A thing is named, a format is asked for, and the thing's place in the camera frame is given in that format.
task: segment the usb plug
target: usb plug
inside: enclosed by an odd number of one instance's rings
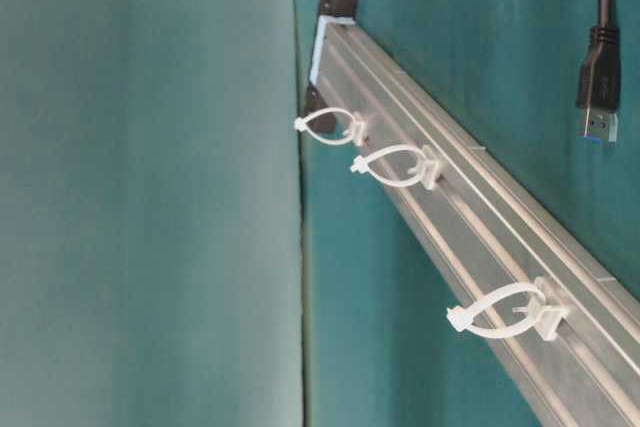
[[[615,27],[591,29],[591,45],[580,68],[577,106],[580,135],[615,142],[620,104],[620,41]]]

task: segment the teal surface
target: teal surface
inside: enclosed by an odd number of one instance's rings
[[[118,424],[128,0],[0,0],[0,425]]]
[[[577,137],[578,66],[595,0],[360,0],[358,22],[623,284],[640,295],[640,25],[623,33],[620,140]],[[304,85],[317,0],[296,0]],[[304,147],[310,425],[530,426],[486,345],[444,319],[454,305],[350,148]]]
[[[302,418],[293,0],[132,0],[119,425]]]
[[[301,425],[293,0],[1,0],[0,54],[0,425]]]

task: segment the metal connector tip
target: metal connector tip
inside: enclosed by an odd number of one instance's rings
[[[618,114],[589,108],[582,109],[580,136],[604,142],[618,140]]]

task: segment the usb connector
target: usb connector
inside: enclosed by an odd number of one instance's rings
[[[613,0],[599,0],[598,25],[591,29],[589,51],[580,68],[576,102],[582,111],[582,137],[615,142],[620,104],[620,32]]]
[[[582,109],[580,135],[587,139],[615,142],[618,140],[618,114],[593,107]]]

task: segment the black connector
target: black connector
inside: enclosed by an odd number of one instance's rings
[[[591,29],[589,52],[580,69],[580,135],[615,142],[620,105],[620,32],[613,20],[613,0],[599,0],[598,11],[598,25]]]

